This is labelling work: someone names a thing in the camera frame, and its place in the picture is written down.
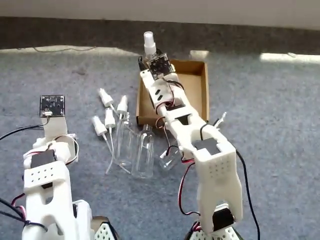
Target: electrical wire bundle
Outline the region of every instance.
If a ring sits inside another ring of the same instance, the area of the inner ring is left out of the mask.
[[[27,220],[27,216],[26,216],[26,210],[23,206],[16,206],[16,201],[19,199],[19,198],[22,198],[25,194],[22,193],[20,194],[19,196],[15,197],[11,204],[9,202],[7,202],[6,200],[4,200],[3,198],[0,197],[0,203],[7,206],[9,209],[11,209],[14,214],[16,215],[13,215],[11,213],[8,213],[8,212],[5,212],[5,211],[1,211],[0,210],[0,214],[1,215],[4,215],[4,216],[7,216],[9,218],[12,218],[12,219],[15,219],[15,220],[18,220],[19,222],[22,222],[24,223],[24,226],[38,226],[38,227],[41,227],[43,228],[46,232],[48,231],[48,228],[46,226],[44,226],[43,224],[41,223],[38,223],[38,222],[32,222],[30,220]]]

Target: white plastic bracket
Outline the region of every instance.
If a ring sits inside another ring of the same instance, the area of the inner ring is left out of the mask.
[[[43,185],[52,183],[52,187],[43,189]],[[88,227],[78,225],[73,210],[70,175],[66,165],[61,161],[41,165],[24,171],[24,193],[26,195],[26,219],[40,223],[49,228],[45,232],[39,226],[27,225],[22,232],[22,240],[50,240],[57,231],[52,231],[57,226],[62,232],[61,240],[92,240],[92,232]],[[91,210],[87,205],[82,218],[90,218]]]
[[[112,233],[109,224],[103,223],[94,235],[94,240],[115,240],[115,236]]]
[[[240,240],[235,230],[228,227],[222,231],[214,232],[214,235],[206,235],[204,231],[195,231],[189,240]]]

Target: white 3d-printed robot arm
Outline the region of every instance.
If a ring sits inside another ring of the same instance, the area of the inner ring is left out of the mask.
[[[164,76],[164,79],[154,80],[151,72],[144,70],[140,76],[157,114],[165,117],[165,127],[176,138],[180,151],[186,159],[195,161],[199,179],[197,203],[203,231],[207,235],[221,231],[221,228],[217,229],[213,224],[214,212],[219,209],[217,205],[221,201],[228,203],[234,220],[240,221],[243,218],[243,203],[242,187],[237,174],[236,149],[216,127],[206,125],[189,103],[183,89],[176,85],[169,86],[164,80],[178,82],[176,73],[170,73]],[[167,109],[163,102],[172,102],[173,95],[174,105],[177,107]],[[182,123],[182,118],[187,118],[187,124]],[[210,138],[216,140],[220,153],[211,155],[206,148],[197,150],[193,145],[197,140]]]

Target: red wire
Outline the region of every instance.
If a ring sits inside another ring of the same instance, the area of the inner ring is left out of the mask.
[[[192,231],[198,232],[198,231],[200,231],[200,230],[202,230],[202,228],[201,228],[201,226],[200,226],[200,222],[197,221],[197,222],[193,225]]]
[[[28,156],[30,155],[30,154],[40,154],[40,153],[43,153],[44,151],[32,151],[32,152],[29,152],[28,153]]]
[[[190,167],[191,167],[192,165],[194,165],[194,164],[195,164],[195,163],[193,162],[193,163],[191,163],[191,164],[186,168],[186,170],[185,170],[185,172],[184,172],[184,175],[183,175],[183,177],[181,178],[181,182],[180,182],[180,186],[179,186],[179,192],[178,192],[178,205],[179,205],[179,209],[180,209],[180,211],[181,211],[181,213],[182,213],[183,215],[198,214],[198,215],[200,216],[200,213],[197,212],[197,211],[188,211],[188,212],[185,212],[185,211],[182,209],[182,205],[181,205],[182,189],[183,189],[183,187],[184,187],[185,178],[186,178],[186,175],[187,175]]]
[[[17,201],[18,199],[22,198],[23,196],[25,196],[24,193],[21,193],[20,195],[16,196],[16,197],[11,201],[11,205],[15,207],[15,206],[16,206],[16,201]]]
[[[159,122],[160,120],[164,119],[164,118],[165,118],[165,116],[161,116],[161,117],[159,117],[159,118],[155,121],[155,128],[156,128],[156,129],[162,129],[162,128],[165,126],[165,124],[163,124],[162,126],[158,126],[158,122]]]

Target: cardboard box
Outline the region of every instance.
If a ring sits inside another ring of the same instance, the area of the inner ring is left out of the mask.
[[[207,64],[202,61],[170,60],[184,87],[190,104],[198,111],[203,120],[209,121],[209,85]],[[139,79],[136,103],[136,122],[138,125],[154,126],[158,115],[151,104],[149,93],[142,79]]]

